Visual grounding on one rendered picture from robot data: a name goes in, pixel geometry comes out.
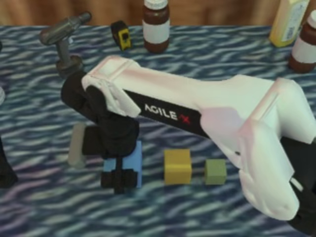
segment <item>yellow bottle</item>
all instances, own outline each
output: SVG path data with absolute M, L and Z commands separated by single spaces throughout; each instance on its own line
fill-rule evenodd
M 281 0 L 269 38 L 276 47 L 288 46 L 294 42 L 309 2 Z

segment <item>green block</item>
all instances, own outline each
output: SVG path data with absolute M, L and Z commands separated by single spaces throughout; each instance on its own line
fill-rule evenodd
M 227 170 L 224 159 L 207 159 L 205 161 L 204 178 L 206 185 L 223 185 L 226 182 Z

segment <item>yellow block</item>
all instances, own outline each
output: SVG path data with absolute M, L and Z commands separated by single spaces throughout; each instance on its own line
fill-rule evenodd
M 189 149 L 164 151 L 164 182 L 167 185 L 189 184 L 192 176 Z

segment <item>brown bottle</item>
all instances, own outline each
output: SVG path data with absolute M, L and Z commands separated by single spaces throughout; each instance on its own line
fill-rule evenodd
M 169 46 L 170 11 L 168 0 L 144 0 L 144 47 L 151 53 L 162 53 Z
M 303 25 L 288 65 L 297 73 L 308 73 L 316 67 L 316 10 L 311 12 Z

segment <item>blue block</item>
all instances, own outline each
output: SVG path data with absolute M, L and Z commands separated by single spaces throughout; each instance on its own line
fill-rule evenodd
M 137 188 L 142 187 L 142 162 L 142 142 L 137 141 L 135 150 L 129 156 L 123 158 L 123 169 L 133 169 L 137 172 Z M 115 158 L 106 159 L 103 163 L 103 171 L 111 172 L 115 169 L 115 165 Z

